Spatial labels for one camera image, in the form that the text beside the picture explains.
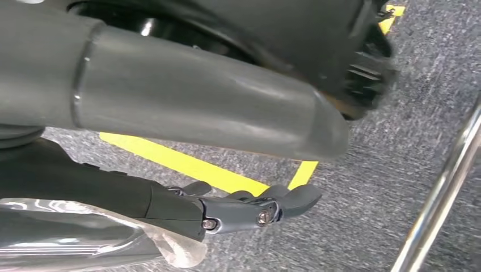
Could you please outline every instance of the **yellow floor marking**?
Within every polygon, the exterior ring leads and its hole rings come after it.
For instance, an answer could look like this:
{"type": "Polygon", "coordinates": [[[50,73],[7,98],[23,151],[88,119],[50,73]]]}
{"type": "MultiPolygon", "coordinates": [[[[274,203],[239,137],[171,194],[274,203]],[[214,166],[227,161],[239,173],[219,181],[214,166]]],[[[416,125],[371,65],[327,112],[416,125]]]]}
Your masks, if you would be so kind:
{"type": "MultiPolygon", "coordinates": [[[[386,5],[386,10],[391,9],[395,10],[394,16],[401,16],[404,13],[405,7],[386,5]]],[[[389,32],[394,20],[395,18],[390,18],[379,24],[384,34],[389,32]]],[[[251,178],[244,177],[227,169],[223,169],[206,161],[142,138],[110,133],[100,133],[100,138],[147,160],[171,168],[194,179],[205,181],[211,186],[228,193],[245,190],[258,196],[268,188],[266,184],[260,183],[251,178]]],[[[292,190],[300,185],[307,184],[318,163],[319,162],[317,161],[303,161],[297,169],[288,188],[292,190]]]]}
{"type": "Polygon", "coordinates": [[[379,26],[381,27],[382,33],[384,33],[384,34],[387,34],[389,32],[389,30],[391,29],[391,26],[393,25],[396,17],[403,15],[406,7],[386,5],[386,10],[391,10],[391,9],[394,9],[394,14],[393,14],[394,17],[386,19],[386,20],[379,23],[379,26]]]}
{"type": "Polygon", "coordinates": [[[266,184],[142,138],[100,133],[100,139],[228,193],[246,190],[258,196],[268,188],[266,184]]]}
{"type": "Polygon", "coordinates": [[[303,161],[289,184],[289,190],[307,184],[318,164],[318,161],[303,161]]]}

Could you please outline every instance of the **chrome metal pole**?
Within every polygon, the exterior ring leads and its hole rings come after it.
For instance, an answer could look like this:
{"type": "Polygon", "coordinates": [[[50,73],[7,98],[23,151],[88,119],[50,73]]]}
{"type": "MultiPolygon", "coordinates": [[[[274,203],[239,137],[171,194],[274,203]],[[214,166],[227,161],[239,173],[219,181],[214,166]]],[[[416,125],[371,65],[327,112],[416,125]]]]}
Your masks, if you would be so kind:
{"type": "Polygon", "coordinates": [[[391,272],[418,271],[464,183],[481,145],[481,95],[409,231],[391,272]]]}

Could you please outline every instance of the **tube seam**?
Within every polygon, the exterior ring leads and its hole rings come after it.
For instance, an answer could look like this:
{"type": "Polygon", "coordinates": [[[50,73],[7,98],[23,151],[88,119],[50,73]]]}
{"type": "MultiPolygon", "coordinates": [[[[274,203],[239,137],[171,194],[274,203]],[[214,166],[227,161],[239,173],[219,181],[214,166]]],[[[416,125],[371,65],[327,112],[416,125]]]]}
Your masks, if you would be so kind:
{"type": "Polygon", "coordinates": [[[85,46],[82,50],[82,54],[78,61],[77,67],[75,69],[73,85],[72,85],[73,91],[72,91],[72,97],[70,102],[70,110],[71,110],[70,114],[71,114],[72,122],[74,126],[78,129],[83,129],[83,126],[80,122],[79,109],[80,109],[80,103],[82,102],[81,92],[83,88],[84,76],[88,68],[88,65],[90,63],[92,53],[95,49],[95,41],[98,39],[103,28],[106,26],[107,25],[104,22],[99,22],[92,27],[92,30],[88,35],[87,41],[85,43],[85,46]]]}

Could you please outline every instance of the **gray cylindrical tube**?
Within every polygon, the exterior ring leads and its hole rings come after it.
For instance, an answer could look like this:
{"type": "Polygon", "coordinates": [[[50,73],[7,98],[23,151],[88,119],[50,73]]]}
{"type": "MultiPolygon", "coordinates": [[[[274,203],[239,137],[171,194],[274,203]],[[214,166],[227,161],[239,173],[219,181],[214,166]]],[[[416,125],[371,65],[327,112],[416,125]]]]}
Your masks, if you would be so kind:
{"type": "Polygon", "coordinates": [[[0,3],[2,21],[31,34],[25,43],[0,26],[11,39],[0,49],[6,86],[0,101],[9,101],[0,104],[0,124],[83,128],[299,160],[346,149],[347,124],[308,84],[96,20],[25,10],[0,3]],[[13,15],[3,14],[5,6],[13,15]]]}

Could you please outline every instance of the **silver screw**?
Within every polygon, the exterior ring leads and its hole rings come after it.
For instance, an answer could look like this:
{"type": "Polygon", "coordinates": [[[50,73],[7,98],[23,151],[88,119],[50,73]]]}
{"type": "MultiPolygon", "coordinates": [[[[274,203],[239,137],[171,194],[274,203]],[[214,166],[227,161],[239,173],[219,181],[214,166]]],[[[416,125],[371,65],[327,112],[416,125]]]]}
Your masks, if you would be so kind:
{"type": "Polygon", "coordinates": [[[261,211],[259,216],[257,217],[257,223],[260,226],[265,226],[269,224],[270,221],[271,221],[271,214],[269,213],[269,211],[261,211]]]}
{"type": "Polygon", "coordinates": [[[206,230],[213,230],[216,228],[216,226],[217,222],[215,220],[205,219],[204,221],[202,221],[202,228],[206,230]]]}

